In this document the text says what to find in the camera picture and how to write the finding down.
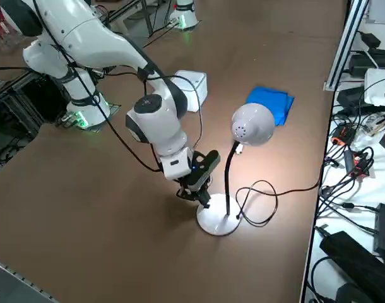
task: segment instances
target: blue cloth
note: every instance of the blue cloth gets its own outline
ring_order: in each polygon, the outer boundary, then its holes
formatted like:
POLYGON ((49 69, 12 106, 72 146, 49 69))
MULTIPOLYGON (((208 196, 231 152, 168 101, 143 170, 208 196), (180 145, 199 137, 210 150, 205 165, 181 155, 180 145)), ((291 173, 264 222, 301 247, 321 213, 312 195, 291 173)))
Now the blue cloth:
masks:
POLYGON ((267 107, 274 115, 275 126, 284 125, 294 97, 287 92, 257 86, 248 96, 246 103, 258 103, 267 107))

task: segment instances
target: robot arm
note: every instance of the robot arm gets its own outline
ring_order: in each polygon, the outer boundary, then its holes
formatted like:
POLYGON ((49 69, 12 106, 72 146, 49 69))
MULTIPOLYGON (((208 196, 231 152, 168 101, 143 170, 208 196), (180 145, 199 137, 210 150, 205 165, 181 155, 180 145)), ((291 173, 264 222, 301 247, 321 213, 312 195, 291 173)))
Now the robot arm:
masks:
MULTIPOLYGON (((132 40, 106 28, 84 0, 36 1, 45 25, 74 62, 88 68, 127 65, 136 70, 142 82, 155 89, 153 94, 139 99, 127 113, 126 126, 137 141, 153 144, 165 177, 178 180, 190 192, 201 192, 197 199, 204 204, 209 174, 220 159, 215 152, 209 160, 203 157, 204 160, 199 161, 201 154, 187 146, 187 136, 179 122, 187 112, 187 98, 182 90, 164 77, 156 64, 132 40), (194 170, 197 164, 205 169, 201 172, 194 170)), ((68 68, 68 62, 62 58, 57 45, 54 45, 35 14, 34 0, 1 0, 0 3, 6 20, 13 27, 24 35, 38 37, 24 50, 27 64, 61 81, 72 96, 69 106, 74 108, 73 111, 83 109, 77 112, 88 117, 94 115, 96 122, 103 122, 103 115, 98 112, 95 103, 99 102, 105 115, 109 116, 107 103, 101 102, 104 98, 86 71, 77 69, 87 90, 68 68)))

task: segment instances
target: black cable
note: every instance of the black cable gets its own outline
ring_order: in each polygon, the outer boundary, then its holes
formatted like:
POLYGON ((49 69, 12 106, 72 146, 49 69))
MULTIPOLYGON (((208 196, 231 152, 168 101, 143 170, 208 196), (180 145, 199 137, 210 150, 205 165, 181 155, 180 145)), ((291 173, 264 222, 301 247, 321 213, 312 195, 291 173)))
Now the black cable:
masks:
POLYGON ((96 5, 96 8, 103 9, 106 12, 107 16, 105 17, 103 24, 105 26, 108 26, 110 24, 110 11, 104 5, 101 4, 96 5))
POLYGON ((160 164, 160 162, 156 156, 156 152, 155 152, 155 149, 153 147, 153 144, 150 144, 150 149, 152 150, 153 158, 155 159, 155 162, 157 164, 158 169, 160 169, 160 171, 163 171, 162 165, 160 164))
POLYGON ((143 46, 143 49, 145 47, 148 47, 149 45, 151 45, 152 43, 154 43, 155 41, 157 41, 158 39, 162 38, 166 33, 170 32, 173 28, 175 28, 176 26, 178 25, 178 23, 174 23, 174 25, 172 27, 169 27, 169 29, 167 29, 166 31, 164 31, 160 36, 156 37, 155 39, 153 39, 152 41, 148 42, 147 44, 145 44, 143 46))
POLYGON ((322 205, 319 207, 319 211, 317 213, 317 217, 316 218, 321 217, 323 215, 323 213, 327 210, 328 206, 331 205, 331 204, 334 204, 336 206, 341 206, 340 204, 335 203, 334 200, 337 199, 338 197, 342 196, 343 194, 349 193, 354 188, 354 186, 355 186, 355 179, 352 179, 350 181, 352 181, 352 184, 351 184, 349 189, 347 189, 346 191, 341 192, 340 194, 337 194, 336 196, 332 197, 330 200, 328 200, 329 198, 322 198, 321 197, 321 199, 324 199, 324 202, 326 202, 327 204, 324 205, 323 210, 321 209, 322 205))
POLYGON ((279 206, 278 195, 276 194, 275 188, 274 188, 274 186, 273 186, 270 182, 268 182, 268 181, 266 181, 266 180, 258 180, 258 181, 256 181, 255 183, 253 183, 253 184, 251 185, 251 187, 249 187, 249 191, 247 192, 246 197, 244 198, 243 205, 240 205, 239 200, 237 199, 237 194, 236 194, 236 202, 237 202, 237 204, 238 204, 239 207, 240 207, 240 213, 239 213, 236 217, 237 217, 237 218, 240 218, 240 216, 242 215, 243 218, 248 222, 248 224, 250 224, 250 225, 253 226, 253 227, 264 227, 265 225, 267 225, 267 224, 272 220, 272 218, 274 218, 276 212, 278 211, 278 206, 279 206), (245 205, 246 205, 246 203, 247 203, 247 200, 249 199, 249 196, 250 196, 251 191, 258 192, 258 191, 255 190, 253 187, 254 187, 257 183, 260 183, 260 182, 267 183, 267 184, 270 186, 270 188, 273 190, 273 192, 274 192, 274 195, 273 195, 273 196, 275 197, 275 206, 274 206, 273 212, 271 213, 271 215, 270 215, 267 219, 265 219, 265 220, 263 220, 263 221, 260 221, 260 222, 255 222, 255 221, 251 220, 251 219, 247 216, 247 214, 244 212, 244 207, 245 207, 245 205))
POLYGON ((0 71, 8 71, 10 69, 20 69, 20 70, 23 70, 23 71, 29 71, 29 72, 32 72, 32 73, 37 73, 35 70, 31 69, 31 68, 26 68, 26 67, 19 67, 19 66, 0 66, 0 71))
POLYGON ((376 270, 374 267, 371 267, 371 266, 367 266, 365 264, 362 264, 362 263, 359 263, 359 262, 356 262, 354 260, 351 260, 351 259, 347 259, 347 258, 341 258, 341 257, 323 257, 319 260, 316 261, 316 263, 314 263, 314 266, 312 268, 312 271, 311 271, 311 287, 315 290, 315 292, 317 293, 316 291, 316 288, 314 286, 314 274, 316 272, 316 268, 323 262, 323 261, 326 261, 326 260, 332 260, 332 261, 335 261, 335 260, 342 260, 342 261, 345 261, 347 263, 351 263, 352 265, 355 265, 359 268, 362 268, 362 269, 365 269, 365 270, 368 270, 370 273, 373 273, 375 275, 378 275, 382 278, 385 279, 385 274, 384 273, 381 273, 380 271, 376 270))
MULTIPOLYGON (((40 22, 42 24, 42 26, 45 28, 45 31, 48 33, 49 37, 52 39, 52 41, 56 44, 56 46, 59 48, 59 50, 61 51, 62 55, 64 56, 65 60, 68 62, 69 66, 71 65, 71 61, 69 60, 69 57, 67 56, 66 54, 66 51, 62 48, 62 46, 59 44, 59 42, 56 40, 56 38, 54 37, 54 35, 51 33, 51 31, 49 30, 47 24, 45 23, 44 19, 42 18, 42 15, 41 15, 41 12, 40 12, 40 8, 37 4, 37 0, 33 0, 33 4, 34 4, 34 8, 35 8, 35 11, 37 13, 37 16, 38 18, 40 19, 40 22)), ((107 115, 105 114, 105 112, 103 111, 103 109, 101 108, 100 106, 100 100, 99 101, 96 101, 93 97, 93 94, 89 91, 86 83, 83 81, 83 79, 81 78, 81 76, 79 75, 78 71, 75 69, 75 68, 72 68, 73 70, 73 73, 76 75, 76 77, 78 77, 80 83, 83 85, 83 87, 85 88, 87 94, 89 94, 90 98, 93 100, 94 104, 97 106, 97 108, 99 109, 99 111, 102 113, 105 121, 107 122, 107 124, 109 125, 109 127, 111 128, 112 132, 115 134, 115 136, 118 138, 118 140, 125 146, 125 148, 131 153, 131 155, 143 166, 145 167, 146 169, 150 170, 151 172, 160 172, 160 170, 158 169, 153 169, 149 166, 147 166, 147 164, 145 164, 138 156, 137 154, 135 154, 135 152, 128 146, 128 144, 124 141, 124 139, 119 135, 119 133, 117 132, 117 130, 115 129, 115 127, 111 124, 111 122, 109 121, 109 118, 107 117, 107 115)))
POLYGON ((117 73, 117 74, 106 74, 107 76, 124 76, 125 74, 131 74, 133 76, 137 76, 138 75, 136 73, 133 73, 132 71, 125 71, 123 73, 117 73))
POLYGON ((354 224, 356 227, 360 228, 361 230, 363 230, 364 232, 368 232, 372 235, 375 235, 377 234, 377 230, 375 229, 372 229, 370 227, 366 227, 366 226, 363 226, 361 224, 358 224, 357 222, 355 222, 354 220, 352 220, 351 218, 348 218, 346 215, 344 215, 343 213, 340 213, 338 210, 336 210, 334 207, 332 207, 331 205, 328 205, 325 201, 321 201, 323 204, 325 204, 330 210, 332 210, 333 212, 335 212, 337 215, 343 217, 345 220, 347 220, 348 222, 354 224))
POLYGON ((166 11, 166 15, 165 15, 165 20, 164 20, 164 24, 167 24, 167 20, 169 18, 169 14, 170 14, 170 9, 172 7, 172 0, 169 0, 169 6, 167 7, 167 11, 166 11))
POLYGON ((314 302, 314 303, 323 303, 323 298, 322 298, 322 296, 321 296, 318 292, 316 292, 316 289, 314 289, 314 288, 312 287, 312 285, 309 283, 309 281, 306 281, 306 286, 307 286, 307 288, 314 294, 314 296, 316 297, 316 299, 311 299, 311 300, 309 301, 309 303, 311 303, 311 302, 314 302))
POLYGON ((158 0, 158 1, 157 1, 157 7, 156 7, 156 11, 155 11, 155 18, 153 19, 153 25, 152 25, 152 29, 155 29, 155 24, 156 24, 156 17, 157 17, 157 12, 158 12, 158 10, 159 10, 159 7, 160 7, 159 3, 160 3, 160 0, 158 0))
MULTIPOLYGON (((320 183, 320 178, 319 180, 317 180, 317 183, 315 183, 315 185, 309 187, 309 188, 305 188, 305 189, 291 189, 289 191, 284 191, 283 193, 274 193, 274 194, 270 194, 270 193, 265 193, 265 192, 262 192, 262 191, 259 191, 257 189, 251 189, 252 191, 255 191, 256 193, 259 193, 259 194, 265 194, 266 196, 272 196, 272 197, 279 197, 279 196, 283 196, 283 195, 286 195, 286 194, 290 194, 290 193, 301 193, 301 192, 304 192, 304 191, 311 191, 312 189, 315 189, 319 186, 319 183, 320 183)), ((244 190, 244 189, 250 189, 249 187, 241 187, 237 190, 236 192, 236 196, 237 194, 244 190)))
POLYGON ((195 88, 194 84, 189 79, 187 79, 183 76, 176 75, 176 74, 173 74, 172 76, 159 76, 159 77, 154 77, 154 78, 148 78, 147 80, 171 79, 171 78, 178 78, 178 79, 182 79, 182 80, 188 82, 191 85, 192 89, 195 91, 195 94, 197 96, 200 130, 199 130, 199 137, 193 146, 193 148, 196 148, 198 146, 199 142, 201 141, 201 138, 203 137, 203 128, 204 128, 203 124, 204 124, 204 122, 203 122, 202 106, 201 106, 201 102, 199 101, 199 93, 198 93, 197 89, 195 88))

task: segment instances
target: white lamp head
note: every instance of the white lamp head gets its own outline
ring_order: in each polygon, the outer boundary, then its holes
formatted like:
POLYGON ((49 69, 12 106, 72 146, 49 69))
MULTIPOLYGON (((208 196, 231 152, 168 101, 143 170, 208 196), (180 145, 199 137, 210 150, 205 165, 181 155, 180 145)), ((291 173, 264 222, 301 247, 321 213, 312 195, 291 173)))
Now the white lamp head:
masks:
POLYGON ((274 129, 273 114, 261 104, 245 104, 232 117, 234 140, 243 145, 259 146, 266 143, 274 129))

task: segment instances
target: tabletop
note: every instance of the tabletop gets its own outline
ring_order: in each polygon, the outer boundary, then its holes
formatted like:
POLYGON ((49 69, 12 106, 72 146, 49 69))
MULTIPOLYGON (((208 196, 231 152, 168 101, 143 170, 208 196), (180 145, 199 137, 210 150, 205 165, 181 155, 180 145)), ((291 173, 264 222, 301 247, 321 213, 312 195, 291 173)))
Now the tabletop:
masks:
MULTIPOLYGON (((338 91, 345 90, 348 88, 360 86, 359 83, 342 83, 338 91)), ((338 112, 342 107, 335 107, 333 112, 338 112)), ((334 129, 336 124, 331 123, 331 129, 334 129)), ((370 170, 370 177, 363 178, 361 181, 355 183, 355 187, 348 193, 338 197, 336 203, 351 202, 355 205, 377 207, 379 203, 385 204, 385 149, 379 144, 380 140, 384 136, 385 131, 382 131, 374 137, 368 137, 361 133, 355 138, 352 148, 355 151, 361 150, 367 146, 370 146, 374 150, 374 164, 370 170)), ((328 142, 328 148, 332 146, 331 142, 328 142)), ((324 182, 323 185, 334 185, 347 173, 345 169, 345 161, 343 157, 338 159, 341 164, 340 168, 334 169, 327 167, 324 171, 324 182)), ((348 189, 350 186, 343 188, 342 191, 348 189)), ((345 211, 340 209, 340 212, 346 215, 348 218, 354 220, 356 223, 363 226, 374 229, 375 228, 375 213, 371 211, 362 211, 360 209, 354 209, 352 211, 345 211)), ((330 234, 336 232, 345 231, 354 240, 361 244, 366 250, 372 254, 377 255, 374 252, 374 238, 371 234, 364 232, 358 227, 354 226, 344 218, 328 211, 318 221, 317 226, 324 226, 325 230, 330 234)), ((319 245, 322 241, 322 237, 318 232, 314 234, 314 242, 311 251, 311 264, 310 269, 313 268, 314 263, 326 257, 326 254, 320 249, 319 245)), ((344 272, 339 267, 335 266, 332 261, 321 263, 314 275, 314 284, 317 292, 323 296, 329 298, 335 298, 337 290, 348 283, 349 280, 345 276, 344 272)))
MULTIPOLYGON (((170 32, 145 49, 165 74, 208 75, 198 150, 222 157, 210 193, 224 191, 230 118, 256 85, 286 90, 295 101, 266 145, 234 158, 231 192, 258 179, 278 192, 317 181, 332 99, 323 81, 342 2, 196 1, 202 22, 193 32, 170 32)), ((124 123, 143 85, 123 76, 98 87, 122 105, 112 118, 118 132, 154 165, 149 147, 133 142, 124 123)), ((188 114, 182 126, 194 141, 198 115, 188 114)), ((176 190, 141 167, 108 128, 90 134, 45 125, 0 171, 0 261, 60 302, 299 300, 317 190, 282 196, 266 227, 242 222, 222 238, 198 227, 197 205, 176 198, 176 190)), ((255 196, 247 212, 261 220, 273 207, 272 198, 255 196)))

